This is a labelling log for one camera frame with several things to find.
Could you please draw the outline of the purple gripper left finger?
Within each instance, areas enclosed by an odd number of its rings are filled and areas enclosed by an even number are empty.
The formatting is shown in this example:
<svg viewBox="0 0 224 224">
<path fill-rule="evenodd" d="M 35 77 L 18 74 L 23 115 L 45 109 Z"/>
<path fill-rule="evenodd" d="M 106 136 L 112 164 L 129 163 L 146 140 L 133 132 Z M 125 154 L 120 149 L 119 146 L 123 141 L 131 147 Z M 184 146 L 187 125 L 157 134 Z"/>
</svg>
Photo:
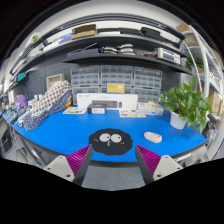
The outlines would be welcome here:
<svg viewBox="0 0 224 224">
<path fill-rule="evenodd" d="M 92 154 L 92 145 L 87 145 L 68 156 L 59 155 L 44 170 L 81 186 Z"/>
</svg>

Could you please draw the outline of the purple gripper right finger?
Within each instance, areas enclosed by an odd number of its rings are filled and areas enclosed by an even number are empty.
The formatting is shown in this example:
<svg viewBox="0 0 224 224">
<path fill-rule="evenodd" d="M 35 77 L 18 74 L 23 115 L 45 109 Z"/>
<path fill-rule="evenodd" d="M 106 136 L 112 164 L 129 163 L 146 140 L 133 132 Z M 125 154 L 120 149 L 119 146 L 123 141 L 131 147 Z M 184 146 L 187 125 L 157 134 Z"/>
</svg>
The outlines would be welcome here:
<svg viewBox="0 0 224 224">
<path fill-rule="evenodd" d="M 182 169 L 182 166 L 169 155 L 159 156 L 140 145 L 135 145 L 135 156 L 146 184 L 152 183 Z"/>
</svg>

